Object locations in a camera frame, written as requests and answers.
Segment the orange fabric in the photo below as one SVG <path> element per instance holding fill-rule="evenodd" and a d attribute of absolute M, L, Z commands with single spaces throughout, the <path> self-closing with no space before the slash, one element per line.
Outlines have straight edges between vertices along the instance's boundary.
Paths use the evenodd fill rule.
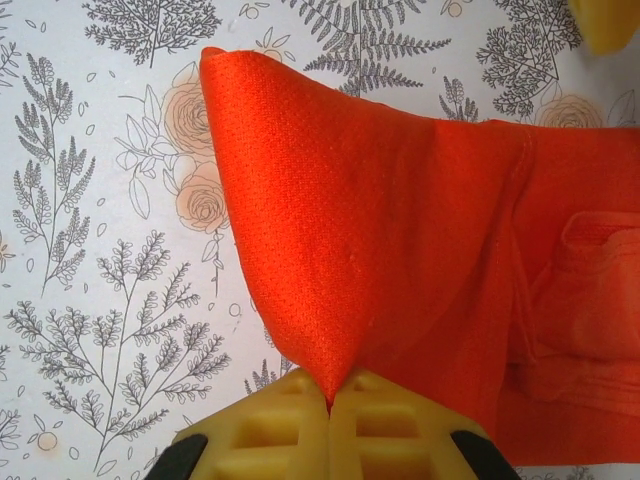
<path fill-rule="evenodd" d="M 512 463 L 640 462 L 640 130 L 418 117 L 252 52 L 200 73 L 247 284 L 329 401 L 358 365 Z"/>

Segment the rose illustration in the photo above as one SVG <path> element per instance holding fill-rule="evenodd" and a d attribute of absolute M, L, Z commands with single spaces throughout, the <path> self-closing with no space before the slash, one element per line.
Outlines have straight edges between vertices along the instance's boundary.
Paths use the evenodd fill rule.
<path fill-rule="evenodd" d="M 182 224 L 191 230 L 212 234 L 227 226 L 227 205 L 215 163 L 202 163 L 185 177 L 176 210 Z"/>
<path fill-rule="evenodd" d="M 566 95 L 553 100 L 536 112 L 536 125 L 542 127 L 598 128 L 602 117 L 587 100 Z"/>
<path fill-rule="evenodd" d="M 215 162 L 200 82 L 173 87 L 164 99 L 165 130 L 173 145 L 198 163 Z"/>

